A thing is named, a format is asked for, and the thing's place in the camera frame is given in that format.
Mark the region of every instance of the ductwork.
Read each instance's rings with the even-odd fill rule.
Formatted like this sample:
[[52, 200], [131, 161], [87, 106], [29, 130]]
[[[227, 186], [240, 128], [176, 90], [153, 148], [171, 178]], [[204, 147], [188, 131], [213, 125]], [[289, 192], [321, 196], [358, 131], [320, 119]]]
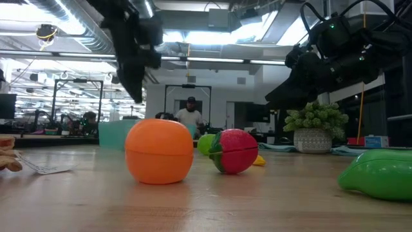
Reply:
[[149, 19], [156, 10], [152, 0], [129, 0], [129, 2], [139, 11], [139, 18]]
[[54, 15], [63, 22], [69, 22], [72, 16], [81, 23], [86, 31], [76, 38], [93, 53], [114, 53], [115, 49], [110, 38], [102, 31], [96, 22], [84, 11], [75, 0], [28, 0], [37, 8]]

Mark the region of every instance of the wire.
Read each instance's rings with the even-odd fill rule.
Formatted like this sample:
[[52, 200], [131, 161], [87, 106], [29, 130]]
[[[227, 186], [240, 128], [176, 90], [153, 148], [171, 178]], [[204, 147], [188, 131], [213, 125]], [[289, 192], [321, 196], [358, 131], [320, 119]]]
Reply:
[[[302, 19], [303, 25], [306, 28], [306, 31], [308, 32], [308, 35], [309, 35], [309, 43], [306, 45], [306, 47], [309, 50], [309, 48], [311, 48], [311, 45], [312, 45], [312, 41], [313, 41], [312, 38], [313, 37], [312, 37], [312, 33], [311, 33], [312, 30], [310, 29], [308, 21], [306, 20], [306, 17], [304, 16], [304, 7], [305, 6], [307, 6], [316, 15], [316, 17], [320, 21], [325, 22], [326, 19], [324, 17], [322, 17], [319, 14], [319, 12], [315, 9], [315, 7], [312, 4], [310, 4], [309, 2], [305, 2], [305, 3], [302, 4], [302, 6], [301, 6], [301, 19]], [[321, 55], [321, 59], [324, 60], [324, 55], [323, 55], [321, 49], [319, 49], [318, 45], [316, 45], [316, 48], [317, 48], [317, 51], [319, 52], [319, 54]]]
[[37, 35], [37, 33], [36, 33], [36, 36], [37, 36], [37, 38], [39, 38], [39, 39], [49, 39], [50, 37], [54, 36], [56, 33], [57, 33], [57, 28], [56, 28], [56, 29], [54, 30], [54, 32], [52, 32], [50, 35], [39, 36], [39, 35]]
[[[364, 11], [363, 11], [363, 28], [366, 28], [366, 4], [364, 4]], [[358, 136], [356, 139], [356, 145], [359, 144], [359, 138], [361, 137], [364, 95], [365, 95], [365, 83], [362, 82], [362, 97], [360, 97], [359, 125], [358, 125]]]
[[16, 81], [18, 81], [25, 73], [26, 71], [29, 69], [29, 67], [33, 64], [33, 62], [35, 61], [35, 59], [33, 59], [30, 64], [28, 64], [28, 66], [14, 79], [11, 81], [10, 85], [14, 84]]
[[306, 31], [308, 31], [308, 33], [309, 33], [309, 37], [311, 37], [311, 36], [310, 36], [310, 27], [309, 27], [308, 21], [306, 20], [306, 17], [304, 16], [304, 7], [305, 7], [305, 6], [307, 6], [307, 7], [316, 15], [316, 17], [317, 17], [319, 20], [321, 20], [322, 22], [324, 22], [326, 19], [325, 19], [324, 17], [322, 17], [322, 16], [319, 14], [319, 12], [315, 9], [315, 7], [314, 7], [312, 4], [310, 4], [309, 2], [305, 2], [305, 3], [302, 4], [302, 6], [301, 6], [301, 18], [302, 18], [302, 22], [303, 22], [304, 27], [306, 28]]
[[372, 3], [375, 3], [377, 6], [379, 6], [388, 16], [392, 21], [398, 21], [397, 16], [387, 7], [384, 3], [378, 1], [378, 0], [357, 0], [356, 2], [352, 3], [350, 6], [348, 6], [342, 13], [341, 15], [345, 15], [348, 13], [354, 6], [357, 4], [364, 2], [364, 1], [370, 1]]
[[219, 7], [219, 9], [221, 9], [221, 7], [219, 6], [219, 4], [218, 4], [218, 3], [216, 3], [215, 1], [209, 1], [209, 2], [206, 4], [205, 8], [203, 9], [203, 11], [204, 11], [204, 12], [206, 11], [206, 8], [207, 8], [207, 6], [208, 6], [210, 3], [215, 4], [216, 6], [218, 6], [218, 7]]

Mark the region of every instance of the robotic arm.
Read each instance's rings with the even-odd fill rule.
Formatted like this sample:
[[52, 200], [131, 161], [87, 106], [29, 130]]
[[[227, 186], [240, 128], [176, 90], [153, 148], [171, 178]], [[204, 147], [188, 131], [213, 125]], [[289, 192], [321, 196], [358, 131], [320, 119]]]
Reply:
[[120, 82], [136, 103], [142, 102], [145, 67], [159, 68], [162, 61], [155, 51], [155, 46], [163, 43], [161, 21], [156, 16], [140, 19], [128, 0], [87, 2], [104, 17], [101, 27], [111, 32]]
[[[315, 101], [324, 92], [341, 86], [375, 80], [381, 69], [388, 67], [408, 53], [411, 46], [412, 24], [395, 15], [385, 4], [370, 0], [388, 14], [388, 18], [374, 29], [354, 29], [344, 16], [358, 0], [340, 15], [326, 20], [310, 3], [301, 7], [301, 17], [308, 30], [309, 43], [297, 44], [287, 55], [285, 64], [291, 68], [289, 78], [265, 98], [270, 109], [300, 109]], [[308, 6], [321, 23], [309, 28], [304, 19]], [[316, 45], [318, 54], [312, 51]]]

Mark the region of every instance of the orange plastic fruit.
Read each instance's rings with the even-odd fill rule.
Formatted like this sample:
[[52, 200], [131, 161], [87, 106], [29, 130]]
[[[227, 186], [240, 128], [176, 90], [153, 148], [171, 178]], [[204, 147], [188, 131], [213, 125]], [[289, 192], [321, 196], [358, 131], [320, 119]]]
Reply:
[[193, 162], [193, 140], [179, 122], [145, 119], [126, 137], [126, 164], [130, 174], [146, 184], [183, 180]]

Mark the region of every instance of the wooden table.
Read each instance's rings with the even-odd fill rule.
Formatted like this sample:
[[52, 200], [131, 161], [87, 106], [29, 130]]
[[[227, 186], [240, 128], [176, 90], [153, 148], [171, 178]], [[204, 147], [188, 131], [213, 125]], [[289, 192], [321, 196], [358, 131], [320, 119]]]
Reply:
[[411, 231], [412, 205], [339, 189], [350, 157], [262, 152], [267, 166], [221, 175], [195, 154], [181, 183], [137, 184], [121, 152], [96, 146], [26, 151], [75, 171], [0, 172], [0, 231]]

